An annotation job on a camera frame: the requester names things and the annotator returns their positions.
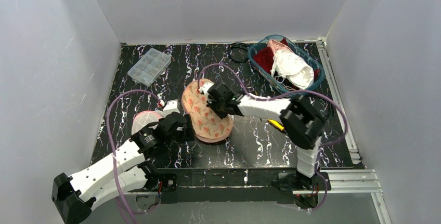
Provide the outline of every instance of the pink cloth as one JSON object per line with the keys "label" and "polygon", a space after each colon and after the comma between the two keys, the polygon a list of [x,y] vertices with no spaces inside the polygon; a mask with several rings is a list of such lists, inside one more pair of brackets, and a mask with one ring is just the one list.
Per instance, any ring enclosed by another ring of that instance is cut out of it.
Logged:
{"label": "pink cloth", "polygon": [[287,50],[287,51],[290,51],[290,52],[294,53],[294,52],[289,48],[289,46],[285,45],[284,43],[281,43],[281,42],[275,41],[274,39],[270,39],[270,40],[266,43],[266,45],[269,46],[269,47],[271,48],[271,50],[273,51],[273,54],[274,54],[274,55],[276,54],[276,52],[277,52],[278,50]]}

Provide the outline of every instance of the white cloth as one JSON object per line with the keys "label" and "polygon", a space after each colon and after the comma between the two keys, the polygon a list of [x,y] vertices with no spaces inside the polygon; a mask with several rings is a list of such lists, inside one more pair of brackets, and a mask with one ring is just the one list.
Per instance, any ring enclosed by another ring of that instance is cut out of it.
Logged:
{"label": "white cloth", "polygon": [[278,50],[274,57],[271,76],[277,71],[278,76],[287,78],[293,85],[306,89],[314,82],[314,70],[304,59],[292,51]]}

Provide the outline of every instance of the yellow object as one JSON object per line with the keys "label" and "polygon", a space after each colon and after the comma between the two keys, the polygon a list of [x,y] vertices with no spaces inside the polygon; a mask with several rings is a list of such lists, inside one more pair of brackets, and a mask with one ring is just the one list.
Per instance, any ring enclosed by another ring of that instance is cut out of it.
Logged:
{"label": "yellow object", "polygon": [[274,127],[278,128],[279,131],[284,131],[284,130],[285,130],[285,127],[283,127],[281,124],[279,124],[279,123],[278,123],[277,121],[275,121],[275,120],[268,119],[268,122],[269,122],[270,124],[272,124]]}

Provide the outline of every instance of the white wall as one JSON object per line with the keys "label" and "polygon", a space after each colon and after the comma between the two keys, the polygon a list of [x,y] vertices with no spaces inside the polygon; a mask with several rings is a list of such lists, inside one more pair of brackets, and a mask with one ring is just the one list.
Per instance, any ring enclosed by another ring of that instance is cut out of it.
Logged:
{"label": "white wall", "polygon": [[328,51],[393,223],[439,223],[441,0],[347,0]]}
{"label": "white wall", "polygon": [[98,0],[129,44],[325,36],[345,0]]}
{"label": "white wall", "polygon": [[1,223],[62,223],[53,178],[89,164],[120,46],[96,0],[0,0]]}

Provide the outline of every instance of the plastic basket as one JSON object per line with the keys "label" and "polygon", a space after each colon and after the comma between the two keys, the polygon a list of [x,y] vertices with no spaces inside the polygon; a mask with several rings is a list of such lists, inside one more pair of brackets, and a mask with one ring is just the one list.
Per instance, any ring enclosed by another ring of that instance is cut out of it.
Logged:
{"label": "plastic basket", "polygon": [[[262,49],[267,47],[267,42],[270,39],[274,39],[275,41],[282,41],[283,40],[283,36],[282,35],[270,35],[265,37],[263,40],[259,41],[258,43],[252,45],[249,49],[248,49],[248,59],[251,62],[251,65],[257,69],[259,71],[259,73],[266,79],[269,81],[270,85],[273,86],[276,90],[278,90],[280,93],[287,93],[290,90],[286,89],[285,86],[278,82],[277,80],[275,80],[270,74],[268,74],[259,64],[257,64],[256,61],[254,61],[253,57],[254,55],[256,55],[259,51],[261,51]],[[288,38],[286,38],[288,46],[291,48],[291,50],[293,50],[293,52],[297,55],[299,55],[301,58],[303,58],[306,63],[311,66],[313,68],[313,70],[317,70],[320,69],[320,74],[317,78],[317,80],[315,80],[315,82],[309,86],[308,88],[306,88],[307,90],[314,90],[316,89],[320,83],[323,81],[323,79],[325,79],[325,72],[323,70],[323,67],[320,65],[319,62],[317,62],[317,60],[315,60],[314,58],[312,58],[310,55],[308,55],[304,50],[302,50],[301,48],[299,48],[298,46],[294,45]]]}

